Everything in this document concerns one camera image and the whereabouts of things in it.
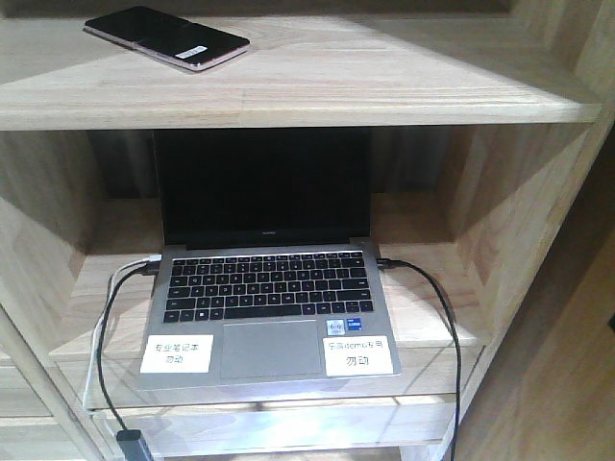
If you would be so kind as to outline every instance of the phone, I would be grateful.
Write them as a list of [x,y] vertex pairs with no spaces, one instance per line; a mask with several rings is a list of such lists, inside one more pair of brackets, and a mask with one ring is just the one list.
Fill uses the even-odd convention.
[[147,7],[86,21],[84,30],[161,61],[199,72],[244,53],[250,40]]

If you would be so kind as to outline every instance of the black screen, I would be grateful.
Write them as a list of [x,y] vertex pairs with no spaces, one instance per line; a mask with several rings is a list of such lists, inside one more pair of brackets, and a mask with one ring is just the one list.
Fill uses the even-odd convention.
[[155,132],[165,243],[291,245],[369,234],[369,129]]

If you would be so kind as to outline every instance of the laptop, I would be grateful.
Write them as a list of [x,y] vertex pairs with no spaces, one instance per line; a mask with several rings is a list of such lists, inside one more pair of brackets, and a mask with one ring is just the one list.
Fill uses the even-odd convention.
[[138,387],[394,376],[370,130],[160,130],[164,250]]

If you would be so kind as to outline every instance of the white label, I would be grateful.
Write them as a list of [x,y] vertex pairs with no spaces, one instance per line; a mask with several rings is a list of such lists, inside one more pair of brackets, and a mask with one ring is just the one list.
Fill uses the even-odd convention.
[[208,49],[207,46],[199,45],[199,46],[195,46],[194,48],[190,50],[184,51],[183,53],[179,53],[175,55],[175,57],[179,58],[180,60],[185,60],[186,58],[189,58],[194,55],[198,55],[199,53],[202,53],[206,51],[207,49]]
[[329,336],[343,336],[346,334],[346,327],[343,320],[328,320],[327,334]]
[[324,338],[327,376],[392,375],[386,336]]
[[212,345],[212,334],[149,336],[141,372],[208,373]]

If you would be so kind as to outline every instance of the intel sticker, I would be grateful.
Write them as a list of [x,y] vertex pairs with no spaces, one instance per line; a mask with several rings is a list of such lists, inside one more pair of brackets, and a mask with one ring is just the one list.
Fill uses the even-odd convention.
[[361,319],[348,319],[347,322],[349,331],[361,331],[363,329]]
[[343,320],[328,320],[327,321],[327,334],[329,336],[343,336],[346,334],[346,328],[344,328]]

